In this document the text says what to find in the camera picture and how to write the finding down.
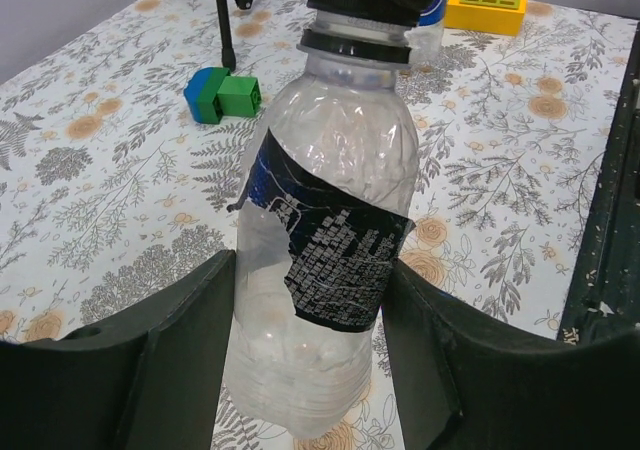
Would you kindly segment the clear bottle black label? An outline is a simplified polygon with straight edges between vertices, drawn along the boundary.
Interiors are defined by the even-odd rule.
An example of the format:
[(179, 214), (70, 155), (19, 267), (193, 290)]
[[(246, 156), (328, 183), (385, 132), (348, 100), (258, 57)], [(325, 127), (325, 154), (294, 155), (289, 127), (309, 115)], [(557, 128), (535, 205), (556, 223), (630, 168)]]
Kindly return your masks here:
[(413, 224), (418, 137), (396, 92), (403, 25), (319, 12), (303, 72), (243, 157), (224, 382), (238, 411), (297, 439), (367, 386), (372, 330)]

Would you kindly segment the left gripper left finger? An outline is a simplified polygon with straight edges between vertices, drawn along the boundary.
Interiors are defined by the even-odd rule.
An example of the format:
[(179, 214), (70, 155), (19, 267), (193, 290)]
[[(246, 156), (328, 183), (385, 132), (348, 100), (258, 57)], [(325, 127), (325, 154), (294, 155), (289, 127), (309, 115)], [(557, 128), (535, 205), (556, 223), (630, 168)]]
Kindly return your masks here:
[(60, 340), (1, 345), (5, 449), (207, 449), (235, 255)]

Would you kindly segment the blue label bottle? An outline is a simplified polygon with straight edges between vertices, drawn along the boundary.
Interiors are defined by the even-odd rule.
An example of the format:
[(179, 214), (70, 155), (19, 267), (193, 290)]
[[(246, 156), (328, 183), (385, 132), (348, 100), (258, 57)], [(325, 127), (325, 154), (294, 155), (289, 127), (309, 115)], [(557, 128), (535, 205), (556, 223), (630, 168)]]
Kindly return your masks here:
[(411, 62), (423, 64), (434, 60), (441, 48), (444, 35), (444, 18), (448, 0), (433, 0), (421, 12), (418, 25), (408, 33)]

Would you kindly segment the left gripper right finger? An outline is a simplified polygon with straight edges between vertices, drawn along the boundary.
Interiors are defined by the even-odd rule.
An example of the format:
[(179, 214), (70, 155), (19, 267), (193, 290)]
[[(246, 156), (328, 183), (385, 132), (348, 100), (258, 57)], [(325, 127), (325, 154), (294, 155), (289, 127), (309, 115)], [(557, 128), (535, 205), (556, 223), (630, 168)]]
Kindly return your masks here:
[(639, 333), (574, 346), (505, 324), (405, 264), (382, 305), (408, 449), (635, 449)]

